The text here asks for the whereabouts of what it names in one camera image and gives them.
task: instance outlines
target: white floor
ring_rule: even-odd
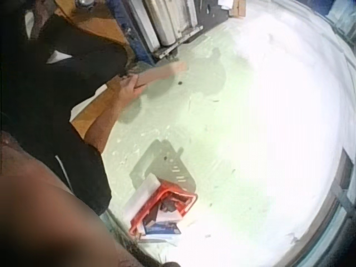
[[[314,219],[342,147],[355,158],[345,54],[355,58],[326,22],[293,8],[250,1],[246,18],[181,46],[189,70],[151,84],[115,125],[103,160],[119,219],[135,191],[130,173],[155,140],[184,149],[196,182],[178,244],[144,245],[157,259],[272,266]]]

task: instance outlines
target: finger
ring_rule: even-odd
[[[130,81],[128,83],[128,86],[130,88],[135,88],[135,85],[137,84],[138,79],[139,79],[139,76],[137,74],[132,75],[132,77],[130,78]]]
[[[139,86],[139,87],[136,87],[133,92],[134,92],[135,96],[137,97],[137,96],[139,96],[140,94],[142,94],[142,92],[143,92],[146,88],[147,88],[147,85],[141,85],[141,86]]]

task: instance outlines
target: wooden board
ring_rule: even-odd
[[[145,85],[147,83],[163,80],[179,72],[186,71],[187,64],[183,61],[169,63],[162,67],[152,68],[139,74],[139,79],[136,86]]]
[[[239,0],[239,17],[246,17],[246,0]]]
[[[104,0],[99,0],[91,12],[76,8],[74,0],[56,0],[56,3],[60,9],[56,13],[64,15],[78,28],[123,45],[128,44]]]
[[[234,0],[233,8],[229,10],[229,16],[233,18],[239,17],[239,0]]]
[[[141,86],[150,82],[165,79],[171,75],[185,71],[187,65],[185,62],[174,62],[162,67],[152,68],[139,74],[137,86]],[[120,78],[115,76],[107,82],[107,89],[97,96],[87,107],[82,110],[77,117],[72,121],[74,128],[78,131],[81,137],[84,137],[94,120],[104,111],[111,103],[112,96],[115,90],[120,90]]]

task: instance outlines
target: blurry skin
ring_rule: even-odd
[[[141,267],[43,163],[1,132],[0,227],[29,254],[62,249],[63,266]]]

